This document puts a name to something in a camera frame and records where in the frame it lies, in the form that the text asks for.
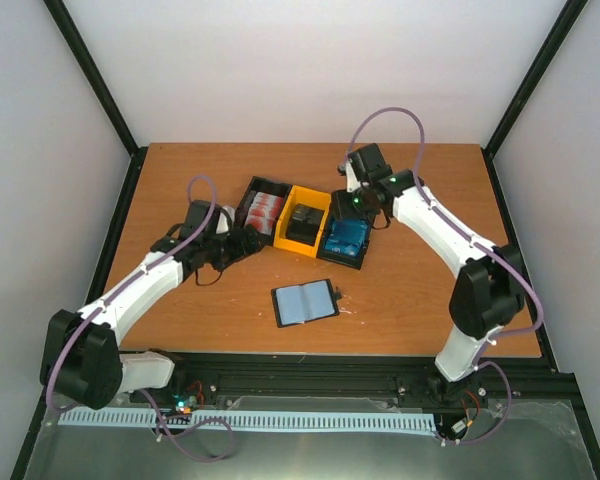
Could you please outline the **black leather card holder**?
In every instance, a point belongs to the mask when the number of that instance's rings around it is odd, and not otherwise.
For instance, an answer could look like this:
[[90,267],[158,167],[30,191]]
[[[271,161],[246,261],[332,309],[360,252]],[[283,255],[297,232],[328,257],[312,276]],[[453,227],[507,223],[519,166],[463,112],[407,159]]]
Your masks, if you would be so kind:
[[341,291],[329,279],[271,290],[276,325],[287,328],[339,315]]

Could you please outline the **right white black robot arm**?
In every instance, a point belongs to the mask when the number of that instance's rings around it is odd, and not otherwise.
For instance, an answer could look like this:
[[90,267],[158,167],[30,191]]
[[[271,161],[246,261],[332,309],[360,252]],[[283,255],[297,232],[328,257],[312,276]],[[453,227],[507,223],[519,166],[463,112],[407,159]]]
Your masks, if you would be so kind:
[[362,182],[350,167],[339,167],[346,187],[332,193],[339,218],[371,218],[382,213],[415,232],[444,261],[455,278],[449,301],[453,322],[435,365],[449,382],[457,382],[477,369],[488,343],[524,307],[524,289],[518,280],[520,252],[511,245],[499,247],[476,234],[452,215],[430,190],[414,182],[404,170],[374,182]]

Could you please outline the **black bin with blue cards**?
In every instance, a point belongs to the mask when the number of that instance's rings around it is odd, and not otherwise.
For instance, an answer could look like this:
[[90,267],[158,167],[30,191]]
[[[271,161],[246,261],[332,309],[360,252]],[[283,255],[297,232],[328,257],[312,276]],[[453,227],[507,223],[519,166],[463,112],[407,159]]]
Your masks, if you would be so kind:
[[316,257],[360,270],[370,244],[372,221],[356,212],[341,213],[330,206]]

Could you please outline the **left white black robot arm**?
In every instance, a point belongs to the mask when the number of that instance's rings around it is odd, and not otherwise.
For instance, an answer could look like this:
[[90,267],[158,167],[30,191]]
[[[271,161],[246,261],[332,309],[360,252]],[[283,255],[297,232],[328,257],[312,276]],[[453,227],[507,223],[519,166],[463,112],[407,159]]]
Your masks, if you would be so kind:
[[48,408],[60,411],[60,394],[74,404],[97,410],[117,395],[153,389],[166,402],[181,400],[188,378],[166,353],[124,354],[119,346],[132,326],[163,296],[201,267],[223,272],[264,247],[251,225],[202,238],[165,236],[121,282],[76,312],[64,309],[48,323],[40,370]]

